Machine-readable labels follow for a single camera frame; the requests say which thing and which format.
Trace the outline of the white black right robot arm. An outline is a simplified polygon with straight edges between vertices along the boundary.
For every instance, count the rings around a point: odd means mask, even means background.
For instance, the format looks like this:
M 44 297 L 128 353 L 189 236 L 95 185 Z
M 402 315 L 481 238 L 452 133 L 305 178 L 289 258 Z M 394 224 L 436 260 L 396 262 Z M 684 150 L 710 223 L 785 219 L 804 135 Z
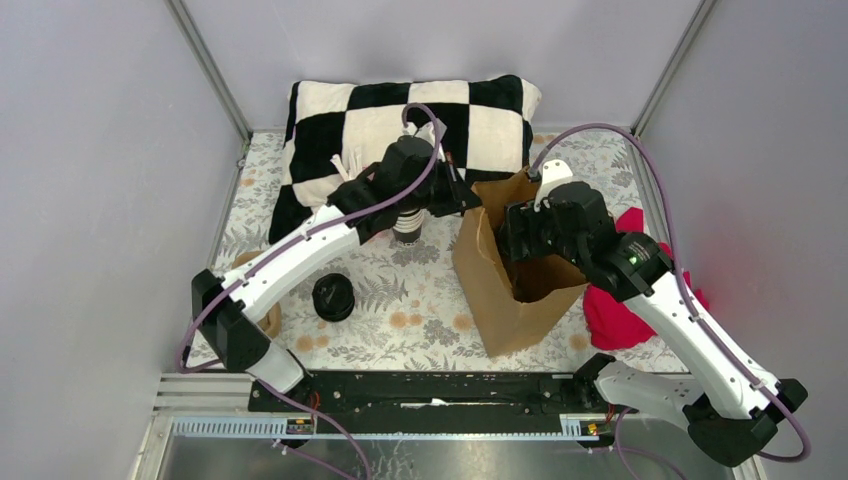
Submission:
M 631 407 L 685 431 L 709 458 L 736 467 L 763 455 L 808 392 L 759 365 L 717 324 L 649 235 L 621 232 L 602 194 L 577 181 L 504 209 L 499 251 L 513 262 L 559 256 L 637 315 L 687 366 L 691 382 L 640 372 L 607 354 L 578 370 L 575 402 Z

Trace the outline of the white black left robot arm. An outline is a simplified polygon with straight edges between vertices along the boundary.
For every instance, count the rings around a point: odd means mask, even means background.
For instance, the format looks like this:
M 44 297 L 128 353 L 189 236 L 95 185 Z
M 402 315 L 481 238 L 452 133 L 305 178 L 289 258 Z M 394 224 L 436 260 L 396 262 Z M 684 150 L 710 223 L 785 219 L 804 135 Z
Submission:
M 314 271 L 391 229 L 403 214 L 426 210 L 442 217 L 481 204 L 439 145 L 404 135 L 252 261 L 223 276 L 198 273 L 191 282 L 192 328 L 227 371 L 251 375 L 272 389 L 282 408 L 299 410 L 310 397 L 306 371 L 263 332 L 259 320 Z

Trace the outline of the brown paper bag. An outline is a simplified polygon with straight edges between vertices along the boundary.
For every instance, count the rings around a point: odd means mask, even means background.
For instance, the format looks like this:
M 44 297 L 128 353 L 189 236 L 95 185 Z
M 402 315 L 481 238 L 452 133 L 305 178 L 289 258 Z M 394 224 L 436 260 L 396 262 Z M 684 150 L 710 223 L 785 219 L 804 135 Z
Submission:
M 454 269 L 490 358 L 540 343 L 588 286 L 559 256 L 512 262 L 499 253 L 496 230 L 504 223 L 505 206 L 531 200 L 537 190 L 524 170 L 475 183 L 472 191 L 482 205 L 465 213 L 454 245 Z

